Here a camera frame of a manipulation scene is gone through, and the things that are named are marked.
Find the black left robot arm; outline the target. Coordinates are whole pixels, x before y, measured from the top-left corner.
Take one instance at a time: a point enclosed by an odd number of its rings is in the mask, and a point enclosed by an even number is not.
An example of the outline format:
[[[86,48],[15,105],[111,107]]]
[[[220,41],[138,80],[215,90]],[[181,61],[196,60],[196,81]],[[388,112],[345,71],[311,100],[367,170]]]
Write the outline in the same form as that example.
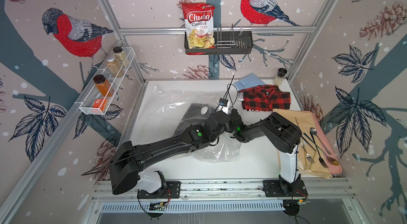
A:
[[[219,111],[204,123],[191,125],[177,136],[155,143],[132,145],[124,142],[109,163],[112,194],[120,195],[133,189],[141,179],[139,173],[170,157],[208,147],[224,132],[240,130],[230,115]]]

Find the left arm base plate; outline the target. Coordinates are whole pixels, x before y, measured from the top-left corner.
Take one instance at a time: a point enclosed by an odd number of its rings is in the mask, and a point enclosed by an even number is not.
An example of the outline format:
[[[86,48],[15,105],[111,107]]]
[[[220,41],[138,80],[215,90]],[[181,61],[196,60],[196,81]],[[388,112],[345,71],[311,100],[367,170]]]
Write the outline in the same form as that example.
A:
[[[137,193],[139,199],[178,199],[180,197],[181,182],[169,181],[166,186],[158,189],[156,192],[148,193],[147,191],[140,190]]]

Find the clear plastic vacuum bag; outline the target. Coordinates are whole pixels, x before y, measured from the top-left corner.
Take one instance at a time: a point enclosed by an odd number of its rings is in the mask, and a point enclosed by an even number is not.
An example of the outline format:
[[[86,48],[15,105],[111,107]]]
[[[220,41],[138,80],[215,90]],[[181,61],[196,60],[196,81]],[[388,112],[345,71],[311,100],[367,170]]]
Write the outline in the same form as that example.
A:
[[[163,126],[165,138],[180,135],[191,125],[203,124],[216,111],[231,112],[237,95],[221,91],[191,91],[154,89],[151,121]],[[186,156],[202,162],[232,162],[240,159],[241,144],[231,133],[223,133],[209,146]]]

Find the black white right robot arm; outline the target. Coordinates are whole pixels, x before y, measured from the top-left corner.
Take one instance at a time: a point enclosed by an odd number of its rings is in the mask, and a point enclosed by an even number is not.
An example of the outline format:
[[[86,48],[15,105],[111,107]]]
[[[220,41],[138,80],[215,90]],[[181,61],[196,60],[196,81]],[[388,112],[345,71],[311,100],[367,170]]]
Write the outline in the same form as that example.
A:
[[[301,130],[277,112],[254,124],[245,125],[236,109],[230,114],[232,134],[241,143],[260,137],[267,139],[280,152],[279,186],[284,194],[293,194],[301,183],[298,171],[298,147]]]

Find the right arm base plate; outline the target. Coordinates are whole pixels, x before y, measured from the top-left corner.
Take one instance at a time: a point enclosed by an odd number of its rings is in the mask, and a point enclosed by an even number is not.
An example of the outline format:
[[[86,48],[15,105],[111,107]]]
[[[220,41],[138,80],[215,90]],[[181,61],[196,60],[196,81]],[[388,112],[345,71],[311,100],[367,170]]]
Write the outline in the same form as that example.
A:
[[[262,191],[266,197],[308,197],[304,182],[299,179],[294,183],[285,180],[269,179],[262,181]]]

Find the grey pinstriped shirt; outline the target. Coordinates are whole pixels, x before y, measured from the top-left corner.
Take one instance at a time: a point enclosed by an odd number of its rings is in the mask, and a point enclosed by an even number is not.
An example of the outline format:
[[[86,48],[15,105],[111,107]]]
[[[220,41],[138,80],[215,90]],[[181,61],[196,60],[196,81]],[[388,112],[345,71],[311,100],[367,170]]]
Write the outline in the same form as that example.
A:
[[[202,115],[201,109],[203,106],[209,106],[210,112]],[[180,123],[178,124],[173,136],[177,136],[181,134],[186,128],[191,125],[197,125],[204,123],[211,115],[212,111],[214,110],[213,107],[207,104],[198,104],[192,103],[188,110],[185,112],[183,118],[181,119]]]

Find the red black plaid shirt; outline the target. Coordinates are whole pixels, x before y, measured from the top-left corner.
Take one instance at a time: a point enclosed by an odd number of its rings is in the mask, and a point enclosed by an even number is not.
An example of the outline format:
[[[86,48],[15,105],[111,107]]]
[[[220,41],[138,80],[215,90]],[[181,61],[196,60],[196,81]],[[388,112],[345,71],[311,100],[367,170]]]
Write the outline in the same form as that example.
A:
[[[290,109],[289,92],[275,85],[262,85],[240,91],[243,94],[242,108],[253,112],[271,112],[274,109]]]

